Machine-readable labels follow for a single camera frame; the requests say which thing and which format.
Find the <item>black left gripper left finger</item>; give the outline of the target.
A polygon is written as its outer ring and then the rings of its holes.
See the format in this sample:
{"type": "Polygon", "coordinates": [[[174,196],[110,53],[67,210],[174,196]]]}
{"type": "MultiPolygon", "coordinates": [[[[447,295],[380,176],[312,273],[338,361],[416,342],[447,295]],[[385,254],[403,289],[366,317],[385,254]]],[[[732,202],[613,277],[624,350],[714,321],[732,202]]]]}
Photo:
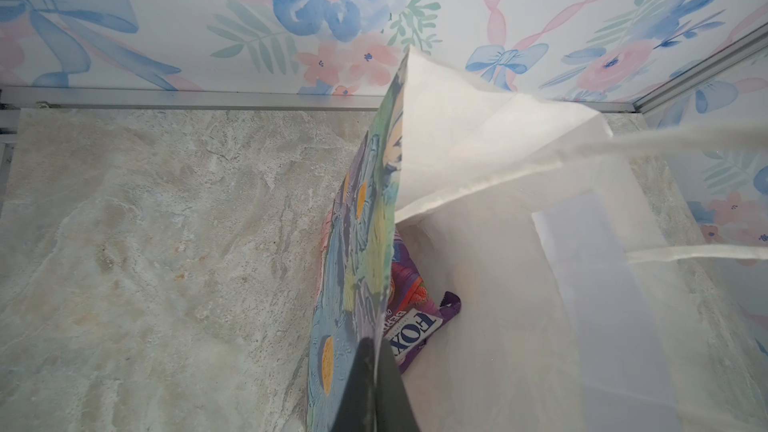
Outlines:
{"type": "Polygon", "coordinates": [[[332,432],[372,432],[375,428],[376,348],[372,338],[359,344],[332,432]]]}

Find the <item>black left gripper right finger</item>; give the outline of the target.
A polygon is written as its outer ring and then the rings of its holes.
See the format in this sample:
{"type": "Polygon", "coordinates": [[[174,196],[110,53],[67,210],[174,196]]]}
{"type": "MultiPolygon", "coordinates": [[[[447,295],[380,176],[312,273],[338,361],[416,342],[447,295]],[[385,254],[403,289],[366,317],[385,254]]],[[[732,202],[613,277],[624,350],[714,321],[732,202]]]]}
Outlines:
{"type": "Polygon", "coordinates": [[[375,389],[378,432],[419,432],[401,373],[391,352],[380,352],[375,389]]]}

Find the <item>purple Fox's candy bag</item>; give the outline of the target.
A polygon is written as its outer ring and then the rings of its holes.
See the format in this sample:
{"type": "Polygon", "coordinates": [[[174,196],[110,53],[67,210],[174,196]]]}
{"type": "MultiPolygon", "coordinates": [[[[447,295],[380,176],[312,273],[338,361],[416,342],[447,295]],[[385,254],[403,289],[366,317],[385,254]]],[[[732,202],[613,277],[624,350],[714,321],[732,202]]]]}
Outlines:
{"type": "Polygon", "coordinates": [[[461,299],[452,292],[437,305],[401,238],[396,235],[391,263],[390,296],[384,340],[390,345],[399,371],[404,373],[428,339],[456,317],[461,299]]]}

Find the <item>floral paper gift bag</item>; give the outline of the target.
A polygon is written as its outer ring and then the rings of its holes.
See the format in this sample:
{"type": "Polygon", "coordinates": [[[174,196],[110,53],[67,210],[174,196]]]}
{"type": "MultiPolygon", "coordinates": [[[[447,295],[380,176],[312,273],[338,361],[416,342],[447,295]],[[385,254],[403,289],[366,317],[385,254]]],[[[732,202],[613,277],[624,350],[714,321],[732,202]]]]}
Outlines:
{"type": "Polygon", "coordinates": [[[375,389],[398,235],[460,313],[401,373],[420,431],[763,431],[767,370],[670,184],[633,158],[763,153],[756,120],[615,133],[577,103],[404,57],[323,225],[306,427],[331,431],[359,342],[375,389]]]}

